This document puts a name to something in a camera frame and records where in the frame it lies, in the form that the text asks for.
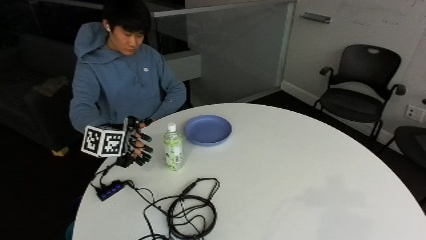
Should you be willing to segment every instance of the plastic bottle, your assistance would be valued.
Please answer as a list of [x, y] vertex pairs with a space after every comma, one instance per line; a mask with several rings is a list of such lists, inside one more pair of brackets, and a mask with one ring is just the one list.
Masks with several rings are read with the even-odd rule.
[[164, 134], [165, 160], [169, 168], [174, 171], [184, 165], [182, 136], [176, 130], [176, 124], [168, 124], [168, 131]]

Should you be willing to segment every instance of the black hair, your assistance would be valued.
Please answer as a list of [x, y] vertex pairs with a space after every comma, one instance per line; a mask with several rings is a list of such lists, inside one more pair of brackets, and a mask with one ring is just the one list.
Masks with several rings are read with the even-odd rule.
[[125, 31], [144, 35], [150, 30], [150, 12], [142, 0], [105, 0], [103, 18], [111, 29], [120, 26]]

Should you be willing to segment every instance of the hood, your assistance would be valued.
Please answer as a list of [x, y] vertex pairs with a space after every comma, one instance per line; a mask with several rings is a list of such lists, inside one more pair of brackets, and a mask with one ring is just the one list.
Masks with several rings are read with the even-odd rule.
[[81, 25], [76, 41], [75, 53], [84, 63], [108, 63], [121, 55], [104, 49], [108, 33], [100, 22]]

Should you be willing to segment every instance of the black office chair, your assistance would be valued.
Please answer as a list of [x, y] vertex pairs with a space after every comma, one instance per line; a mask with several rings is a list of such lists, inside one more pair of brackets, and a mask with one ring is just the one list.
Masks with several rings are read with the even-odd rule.
[[[344, 50], [338, 73], [333, 74], [332, 67], [324, 67], [320, 71], [324, 76], [330, 72], [330, 76], [328, 89], [316, 101], [314, 107], [320, 103], [321, 112], [325, 109], [346, 120], [374, 123], [370, 133], [374, 142], [383, 125], [382, 113], [393, 92], [395, 90], [397, 95], [405, 94], [405, 86], [401, 84], [387, 88], [399, 64], [401, 57], [391, 50], [355, 44]], [[381, 99], [337, 86], [346, 82], [362, 83], [375, 91]]]
[[[401, 126], [395, 129], [394, 137], [385, 144], [377, 155], [379, 155], [389, 145], [395, 141], [402, 154], [426, 168], [426, 128]], [[426, 204], [426, 197], [419, 201], [419, 205]]]

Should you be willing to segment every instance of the bottle label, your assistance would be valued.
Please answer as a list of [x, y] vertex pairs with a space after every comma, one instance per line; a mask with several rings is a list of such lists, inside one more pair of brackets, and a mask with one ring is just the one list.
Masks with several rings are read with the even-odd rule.
[[182, 141], [181, 139], [165, 140], [166, 164], [172, 170], [182, 167]]

